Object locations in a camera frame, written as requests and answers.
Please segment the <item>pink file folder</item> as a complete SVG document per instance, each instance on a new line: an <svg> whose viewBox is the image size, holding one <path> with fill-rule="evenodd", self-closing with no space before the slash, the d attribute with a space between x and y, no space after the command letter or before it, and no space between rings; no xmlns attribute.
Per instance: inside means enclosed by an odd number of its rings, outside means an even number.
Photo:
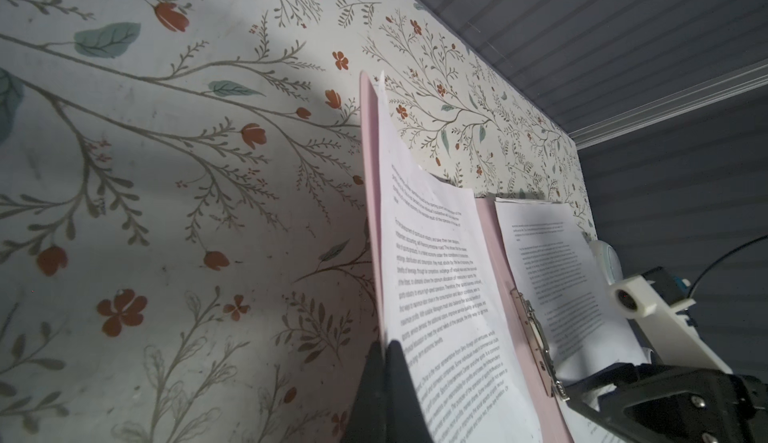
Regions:
<svg viewBox="0 0 768 443"><path fill-rule="evenodd" d="M383 315L383 278L381 274L381 222L380 222L380 181L378 170L378 96L379 88L384 88L381 79L372 79L367 75L360 78L360 96L362 103L361 131L363 137L364 175L366 179L367 200L367 236L370 244L374 270L374 288L376 309L379 320L379 340L386 350L389 340L385 333ZM495 215L494 202L490 198L478 198L474 195L477 212L487 245L488 256L501 295L503 311L507 321L509 335L523 371L529 394L539 419L542 438L538 442L567 442L571 436L566 422L558 407L557 400L548 397L535 365L521 320L516 311L510 291L516 289L511 277L507 258L504 254L501 232Z"/></svg>

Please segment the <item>printed white paper sheet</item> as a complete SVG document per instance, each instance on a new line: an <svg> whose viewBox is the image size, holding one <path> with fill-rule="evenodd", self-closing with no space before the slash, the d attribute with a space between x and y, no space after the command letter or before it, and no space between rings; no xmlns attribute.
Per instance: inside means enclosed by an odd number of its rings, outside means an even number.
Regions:
<svg viewBox="0 0 768 443"><path fill-rule="evenodd" d="M383 315L436 442L538 442L474 194L423 170L378 96Z"/></svg>

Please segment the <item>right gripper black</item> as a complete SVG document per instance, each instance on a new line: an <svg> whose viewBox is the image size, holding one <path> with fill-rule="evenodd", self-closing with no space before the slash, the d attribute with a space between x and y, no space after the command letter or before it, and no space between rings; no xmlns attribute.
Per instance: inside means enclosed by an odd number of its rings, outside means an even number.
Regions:
<svg viewBox="0 0 768 443"><path fill-rule="evenodd" d="M767 384L748 375L616 363L565 390L571 410L627 442L767 440Z"/></svg>

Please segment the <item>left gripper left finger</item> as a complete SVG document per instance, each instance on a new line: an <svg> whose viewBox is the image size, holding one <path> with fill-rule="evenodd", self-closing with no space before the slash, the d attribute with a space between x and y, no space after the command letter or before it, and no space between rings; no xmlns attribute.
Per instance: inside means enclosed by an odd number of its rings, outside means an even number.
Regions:
<svg viewBox="0 0 768 443"><path fill-rule="evenodd" d="M374 341L367 360L342 443L386 441L386 359L380 341Z"/></svg>

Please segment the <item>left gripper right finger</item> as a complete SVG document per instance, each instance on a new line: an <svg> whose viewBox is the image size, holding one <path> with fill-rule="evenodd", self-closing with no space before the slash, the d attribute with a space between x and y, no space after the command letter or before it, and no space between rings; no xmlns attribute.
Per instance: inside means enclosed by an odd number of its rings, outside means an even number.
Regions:
<svg viewBox="0 0 768 443"><path fill-rule="evenodd" d="M392 340L386 350L386 441L433 442L403 348L397 340Z"/></svg>

